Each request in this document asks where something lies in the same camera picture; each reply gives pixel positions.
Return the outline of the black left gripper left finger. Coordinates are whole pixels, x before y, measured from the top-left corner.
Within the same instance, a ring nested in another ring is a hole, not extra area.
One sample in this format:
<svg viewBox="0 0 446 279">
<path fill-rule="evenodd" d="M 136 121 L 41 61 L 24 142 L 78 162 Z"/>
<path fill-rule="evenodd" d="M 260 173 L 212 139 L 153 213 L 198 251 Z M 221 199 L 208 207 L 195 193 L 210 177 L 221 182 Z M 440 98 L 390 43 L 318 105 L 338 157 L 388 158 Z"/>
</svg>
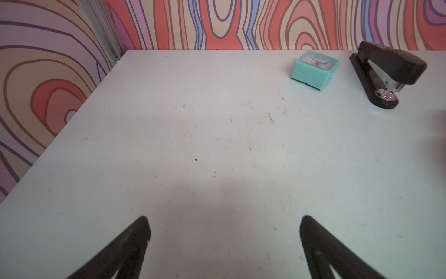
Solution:
<svg viewBox="0 0 446 279">
<path fill-rule="evenodd" d="M 147 217 L 140 216 L 70 279 L 137 279 L 151 239 Z"/>
</svg>

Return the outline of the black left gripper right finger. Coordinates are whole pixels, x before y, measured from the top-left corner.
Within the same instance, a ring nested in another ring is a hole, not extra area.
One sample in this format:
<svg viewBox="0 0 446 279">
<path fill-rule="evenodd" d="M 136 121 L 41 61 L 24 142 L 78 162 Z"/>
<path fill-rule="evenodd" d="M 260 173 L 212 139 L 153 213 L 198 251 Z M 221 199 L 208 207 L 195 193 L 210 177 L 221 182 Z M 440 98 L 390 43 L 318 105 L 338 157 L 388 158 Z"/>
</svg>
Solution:
<svg viewBox="0 0 446 279">
<path fill-rule="evenodd" d="M 313 279 L 333 279 L 334 270 L 343 279 L 383 278 L 309 215 L 300 223 L 300 239 Z"/>
</svg>

